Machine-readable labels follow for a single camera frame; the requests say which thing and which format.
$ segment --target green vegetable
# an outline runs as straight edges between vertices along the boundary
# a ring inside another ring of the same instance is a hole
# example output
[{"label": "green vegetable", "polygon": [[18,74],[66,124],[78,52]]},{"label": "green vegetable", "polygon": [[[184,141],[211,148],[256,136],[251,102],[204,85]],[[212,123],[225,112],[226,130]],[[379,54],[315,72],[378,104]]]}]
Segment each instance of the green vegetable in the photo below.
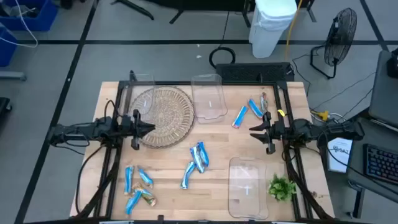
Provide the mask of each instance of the green vegetable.
[{"label": "green vegetable", "polygon": [[279,178],[274,174],[268,193],[273,195],[278,202],[286,202],[292,199],[293,194],[296,194],[296,184],[287,180],[286,177]]}]

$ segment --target black floor stripe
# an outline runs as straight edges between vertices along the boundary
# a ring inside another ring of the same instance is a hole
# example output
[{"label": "black floor stripe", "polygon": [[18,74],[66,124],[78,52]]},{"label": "black floor stripe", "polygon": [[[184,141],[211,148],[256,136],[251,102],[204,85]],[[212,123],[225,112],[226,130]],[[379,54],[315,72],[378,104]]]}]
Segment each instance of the black floor stripe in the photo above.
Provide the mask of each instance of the black floor stripe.
[{"label": "black floor stripe", "polygon": [[[57,125],[58,120],[60,118],[61,111],[62,111],[63,105],[65,103],[67,94],[68,94],[69,86],[72,82],[73,75],[75,74],[75,70],[76,70],[77,64],[79,62],[81,51],[83,50],[83,47],[84,47],[84,42],[87,38],[88,31],[90,29],[90,25],[94,18],[96,6],[97,6],[97,3],[96,3],[96,1],[94,1],[93,6],[91,7],[91,11],[88,15],[85,27],[83,29],[83,33],[80,37],[79,45],[76,49],[75,56],[73,57],[72,64],[70,65],[68,75],[65,79],[65,83],[63,84],[60,98],[58,99],[57,106],[55,107],[55,111],[52,116],[51,123],[50,123],[49,129],[47,131],[46,137],[50,132],[50,128]],[[30,201],[32,200],[32,196],[34,194],[34,191],[35,191],[35,188],[37,185],[37,181],[39,180],[40,173],[42,171],[42,168],[43,168],[43,165],[45,162],[45,158],[47,157],[47,153],[49,151],[49,147],[50,147],[50,145],[46,138],[43,142],[42,148],[40,150],[39,158],[37,159],[36,165],[33,170],[33,174],[31,176],[28,186],[26,188],[24,198],[22,199],[22,203],[19,207],[19,211],[18,211],[18,214],[17,214],[17,217],[16,217],[14,223],[20,224],[20,223],[23,223],[25,220],[25,216],[28,211]]]},{"label": "black floor stripe", "polygon": [[369,10],[368,4],[366,4],[365,0],[360,0],[360,2],[361,2],[361,5],[363,7],[363,10],[365,11],[366,17],[368,18],[368,20],[369,20],[369,22],[370,22],[370,24],[372,26],[373,32],[376,35],[377,40],[380,43],[381,48],[383,50],[388,50],[387,45],[386,45],[386,43],[385,43],[385,41],[383,39],[383,36],[381,35],[380,30],[379,30],[379,28],[376,25],[376,21],[374,20],[374,18],[372,16],[372,13]]},{"label": "black floor stripe", "polygon": [[[291,40],[289,45],[321,45],[324,40]],[[387,44],[398,44],[398,40],[384,41]],[[20,44],[34,44],[33,40],[20,40]],[[78,45],[80,40],[40,40],[43,45]],[[250,44],[248,40],[86,40],[85,45],[189,45],[189,44]],[[280,40],[278,45],[285,45]],[[379,40],[354,40],[353,45],[379,45]]]}]

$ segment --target computer monitor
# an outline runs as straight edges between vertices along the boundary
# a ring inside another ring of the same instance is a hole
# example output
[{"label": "computer monitor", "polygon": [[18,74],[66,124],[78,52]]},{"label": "computer monitor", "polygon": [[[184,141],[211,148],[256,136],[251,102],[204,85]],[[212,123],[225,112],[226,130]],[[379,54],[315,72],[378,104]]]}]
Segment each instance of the computer monitor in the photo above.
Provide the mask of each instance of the computer monitor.
[{"label": "computer monitor", "polygon": [[388,75],[391,58],[392,54],[386,50],[379,54],[369,115],[398,128],[398,78]]}]

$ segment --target gray floor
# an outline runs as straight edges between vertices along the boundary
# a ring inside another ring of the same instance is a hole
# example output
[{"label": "gray floor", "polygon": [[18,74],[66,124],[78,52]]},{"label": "gray floor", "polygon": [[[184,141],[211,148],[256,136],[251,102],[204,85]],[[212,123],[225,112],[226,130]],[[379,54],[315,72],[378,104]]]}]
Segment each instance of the gray floor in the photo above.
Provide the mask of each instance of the gray floor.
[{"label": "gray floor", "polygon": [[[124,7],[110,5],[101,0],[88,33],[88,40],[197,40],[221,39],[226,19],[225,12],[184,12],[174,25],[169,20],[176,13],[144,1],[135,1],[150,10],[155,21]],[[398,6],[389,0],[366,1],[385,40],[398,40],[393,29]],[[40,40],[79,40],[93,1],[76,1],[70,11],[61,9],[52,30],[35,32]],[[310,16],[300,12],[292,32],[292,40],[325,40],[331,21],[342,9],[351,7],[358,15],[355,40],[377,40],[359,0],[316,0],[313,23]],[[30,39],[26,32],[15,32],[21,40]],[[226,39],[247,39],[249,29],[239,14],[231,13]],[[153,74],[156,80],[190,80],[193,75],[214,73],[208,63],[208,54],[218,45],[85,45],[80,55],[67,100],[59,123],[73,124],[89,121],[93,117],[98,91],[103,81],[127,79],[130,69],[136,73]],[[2,70],[26,72],[26,82],[0,80],[0,96],[11,98],[14,109],[0,134],[0,217],[2,223],[12,223],[22,201],[34,164],[39,155],[45,133],[61,93],[65,77],[77,45],[40,45],[36,49],[19,47],[12,64]],[[227,45],[236,52],[239,63],[284,61],[284,45],[278,45],[269,58],[256,59],[247,44]],[[307,54],[313,45],[291,45],[290,62]],[[350,86],[376,69],[379,45],[354,45],[344,62],[338,67],[337,77],[325,80],[309,66],[309,58],[295,62],[298,71],[311,81],[309,105],[322,101]],[[332,72],[316,57],[320,68]],[[228,55],[219,53],[215,62],[229,62]],[[373,75],[343,95],[321,106],[345,114],[373,86]],[[296,81],[302,78],[296,72]],[[370,97],[359,104],[347,118],[369,105]],[[81,156],[66,150],[51,148],[39,183],[34,193],[25,222],[67,218],[75,192],[76,177]],[[327,173],[332,202],[338,218],[349,220],[345,212],[352,211],[355,191],[345,177]],[[366,193],[362,222],[392,223],[398,205]]]}]

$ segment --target white container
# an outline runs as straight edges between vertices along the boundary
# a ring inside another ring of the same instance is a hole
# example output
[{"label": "white container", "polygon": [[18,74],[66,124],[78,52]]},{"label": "white container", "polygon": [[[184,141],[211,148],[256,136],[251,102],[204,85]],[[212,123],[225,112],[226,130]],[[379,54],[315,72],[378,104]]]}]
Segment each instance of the white container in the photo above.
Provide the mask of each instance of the white container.
[{"label": "white container", "polygon": [[295,0],[256,0],[249,35],[256,58],[271,55],[283,31],[292,22],[296,10]]}]

